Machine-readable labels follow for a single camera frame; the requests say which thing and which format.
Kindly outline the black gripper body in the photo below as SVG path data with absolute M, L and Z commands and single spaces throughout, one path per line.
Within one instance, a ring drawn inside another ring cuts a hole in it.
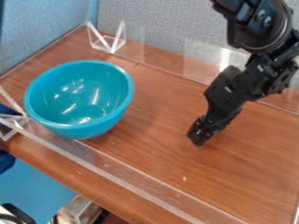
M 229 101 L 225 105 L 219 105 L 208 101 L 207 114 L 200 119 L 200 133 L 217 133 L 229 125 L 239 115 L 244 102 Z

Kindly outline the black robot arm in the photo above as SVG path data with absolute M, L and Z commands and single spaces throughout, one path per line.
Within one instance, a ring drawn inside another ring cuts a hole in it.
M 251 56 L 245 68 L 228 66 L 204 91 L 208 110 L 187 133 L 197 146 L 225 129 L 245 102 L 281 93 L 299 71 L 299 31 L 293 28 L 293 11 L 285 1 L 211 2 L 228 22 L 228 44 Z

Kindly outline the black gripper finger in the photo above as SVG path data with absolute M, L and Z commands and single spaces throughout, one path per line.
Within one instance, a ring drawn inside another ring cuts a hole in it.
M 187 137 L 196 146 L 201 146 L 211 139 L 216 132 L 217 129 L 215 123 L 211 122 L 203 115 L 191 125 L 187 132 Z
M 225 115 L 225 114 L 219 114 L 213 117 L 213 126 L 212 126 L 212 132 L 219 133 L 221 132 L 232 120 L 237 117 L 239 114 L 233 115 Z

